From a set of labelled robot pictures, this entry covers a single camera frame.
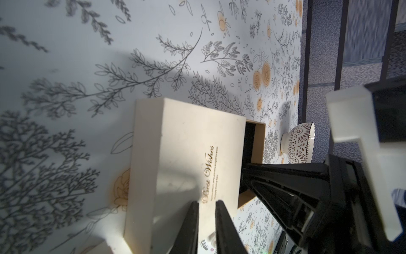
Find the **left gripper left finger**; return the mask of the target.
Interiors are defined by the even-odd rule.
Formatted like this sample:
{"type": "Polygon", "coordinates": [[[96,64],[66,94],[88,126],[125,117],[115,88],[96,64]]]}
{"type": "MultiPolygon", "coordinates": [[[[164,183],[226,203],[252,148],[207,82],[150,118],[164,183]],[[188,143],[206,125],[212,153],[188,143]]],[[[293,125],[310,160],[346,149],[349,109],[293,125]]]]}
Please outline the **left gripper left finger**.
{"type": "Polygon", "coordinates": [[[199,203],[193,201],[169,254],[196,254],[198,249],[199,203]]]}

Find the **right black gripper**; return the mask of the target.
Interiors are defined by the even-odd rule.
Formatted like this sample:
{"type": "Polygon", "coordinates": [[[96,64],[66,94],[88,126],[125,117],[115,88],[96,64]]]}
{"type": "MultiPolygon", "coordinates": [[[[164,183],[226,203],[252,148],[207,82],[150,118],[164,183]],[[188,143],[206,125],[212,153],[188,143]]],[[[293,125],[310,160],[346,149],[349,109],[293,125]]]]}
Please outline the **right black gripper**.
{"type": "Polygon", "coordinates": [[[361,163],[328,155],[324,163],[248,164],[249,188],[283,230],[307,254],[404,254],[406,209],[395,206],[401,233],[388,240],[361,163]],[[283,190],[276,186],[292,190],[283,190]],[[305,194],[329,190],[332,208],[317,235],[317,200],[305,194]]]}

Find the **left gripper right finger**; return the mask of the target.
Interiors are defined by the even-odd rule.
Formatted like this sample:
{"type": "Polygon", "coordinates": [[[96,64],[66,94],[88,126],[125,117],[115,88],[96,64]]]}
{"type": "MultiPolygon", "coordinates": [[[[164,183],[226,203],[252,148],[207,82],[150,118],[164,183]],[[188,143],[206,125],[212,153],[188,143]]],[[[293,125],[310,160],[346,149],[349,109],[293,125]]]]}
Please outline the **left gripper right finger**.
{"type": "Polygon", "coordinates": [[[247,254],[223,201],[216,201],[216,243],[218,254],[247,254]]]}

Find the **cream jewelry box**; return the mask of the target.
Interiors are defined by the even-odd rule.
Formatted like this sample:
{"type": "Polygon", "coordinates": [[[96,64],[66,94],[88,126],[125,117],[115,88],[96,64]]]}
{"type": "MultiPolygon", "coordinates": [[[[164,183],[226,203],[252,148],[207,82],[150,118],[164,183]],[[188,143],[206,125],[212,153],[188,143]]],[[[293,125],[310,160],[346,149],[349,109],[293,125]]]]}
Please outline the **cream jewelry box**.
{"type": "Polygon", "coordinates": [[[124,239],[134,254],[167,254],[192,202],[198,239],[215,232],[215,203],[230,216],[254,199],[241,170],[262,163],[264,123],[169,98],[136,101],[124,239]]]}

